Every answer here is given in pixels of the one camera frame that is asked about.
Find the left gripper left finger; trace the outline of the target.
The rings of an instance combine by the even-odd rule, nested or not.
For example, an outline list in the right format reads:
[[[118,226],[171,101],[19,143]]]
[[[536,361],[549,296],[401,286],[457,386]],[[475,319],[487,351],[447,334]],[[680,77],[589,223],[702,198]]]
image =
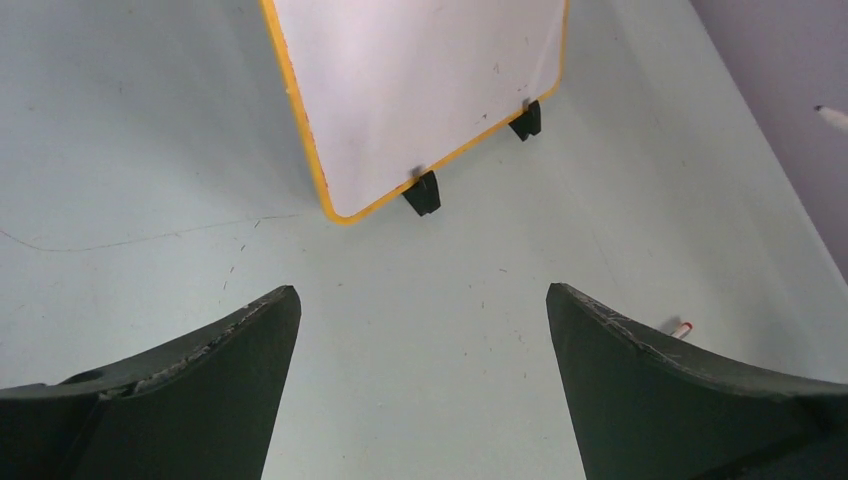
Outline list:
[[[278,287],[169,342],[1,392],[5,479],[258,479],[301,301]]]

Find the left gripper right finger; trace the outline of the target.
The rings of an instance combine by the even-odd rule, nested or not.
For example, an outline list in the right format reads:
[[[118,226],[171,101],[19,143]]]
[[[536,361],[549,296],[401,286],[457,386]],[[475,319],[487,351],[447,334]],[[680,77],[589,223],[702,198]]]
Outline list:
[[[732,360],[564,283],[551,340],[589,479],[843,479],[847,388]]]

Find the black whiteboard marker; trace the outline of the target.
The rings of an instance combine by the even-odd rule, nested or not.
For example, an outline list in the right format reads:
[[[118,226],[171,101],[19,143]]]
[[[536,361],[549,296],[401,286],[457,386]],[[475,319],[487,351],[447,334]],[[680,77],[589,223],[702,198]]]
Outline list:
[[[845,112],[825,105],[816,105],[814,111],[833,128],[842,132],[848,131],[848,115]]]

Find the yellow framed whiteboard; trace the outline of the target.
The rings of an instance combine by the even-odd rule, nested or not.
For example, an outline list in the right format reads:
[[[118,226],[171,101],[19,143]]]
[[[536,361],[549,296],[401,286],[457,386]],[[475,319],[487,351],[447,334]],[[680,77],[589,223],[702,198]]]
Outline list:
[[[324,214],[355,223],[550,97],[566,0],[264,1]]]

